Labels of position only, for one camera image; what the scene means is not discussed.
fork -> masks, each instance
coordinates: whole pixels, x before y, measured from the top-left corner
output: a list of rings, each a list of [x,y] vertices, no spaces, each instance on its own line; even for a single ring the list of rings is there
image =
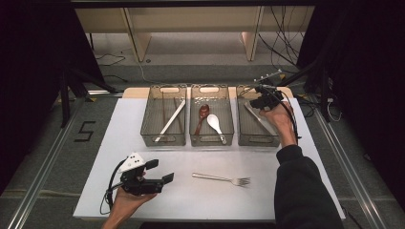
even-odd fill
[[[204,174],[197,174],[197,173],[193,173],[191,176],[196,177],[196,178],[206,178],[206,179],[215,179],[215,180],[221,180],[221,181],[229,181],[233,185],[243,186],[243,187],[250,183],[250,177],[224,178],[224,177],[215,177],[215,176],[211,176],[211,175],[204,175]]]

black sleeve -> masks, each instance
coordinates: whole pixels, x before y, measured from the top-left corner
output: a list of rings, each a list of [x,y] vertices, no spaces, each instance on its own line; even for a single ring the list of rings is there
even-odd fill
[[[277,228],[343,228],[318,167],[297,145],[277,153],[280,167],[274,194]]]

human hand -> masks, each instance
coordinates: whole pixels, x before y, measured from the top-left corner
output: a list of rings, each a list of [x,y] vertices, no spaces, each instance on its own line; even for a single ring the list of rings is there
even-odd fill
[[[283,103],[292,113],[293,110],[289,103]],[[270,124],[275,126],[279,133],[282,147],[297,144],[294,131],[292,130],[292,121],[286,108],[284,108],[282,104],[277,105],[275,108],[271,109],[271,111],[261,110],[259,115],[264,116]]]
[[[110,216],[103,224],[103,229],[118,228],[121,223],[131,217],[137,209],[145,202],[151,200],[158,194],[147,194],[134,196],[123,190],[122,187],[117,189],[116,199]]]

white plastic spoon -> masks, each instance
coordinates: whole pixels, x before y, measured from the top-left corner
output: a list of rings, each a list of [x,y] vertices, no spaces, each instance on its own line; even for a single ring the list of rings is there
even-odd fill
[[[208,122],[208,124],[217,131],[217,133],[220,135],[221,137],[221,141],[223,142],[223,145],[226,144],[226,139],[225,136],[223,135],[223,133],[221,132],[220,129],[220,120],[218,120],[217,116],[214,114],[210,114],[208,116],[208,118],[206,119],[206,121]]]

transparent plastic bin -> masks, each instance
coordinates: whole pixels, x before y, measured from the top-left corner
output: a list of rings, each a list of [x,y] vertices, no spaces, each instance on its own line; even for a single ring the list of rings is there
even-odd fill
[[[223,144],[221,136],[209,126],[207,118],[202,121],[200,133],[195,135],[200,120],[200,107],[209,106],[209,113],[219,119],[220,129],[226,140]],[[190,138],[192,146],[225,146],[231,145],[234,128],[227,85],[193,84],[190,99]]]
[[[238,144],[240,146],[264,146],[264,147],[278,147],[280,139],[276,129],[267,124],[271,128],[268,131],[265,126],[254,116],[245,106],[246,102],[258,98],[261,94],[255,92],[254,89],[248,91],[250,88],[245,85],[239,85],[236,88],[237,103],[238,103]],[[254,114],[266,122],[265,117],[259,115],[260,110],[252,108]]]
[[[149,90],[140,135],[146,146],[185,145],[186,105],[160,134],[183,101],[187,101],[187,85],[152,85]]]

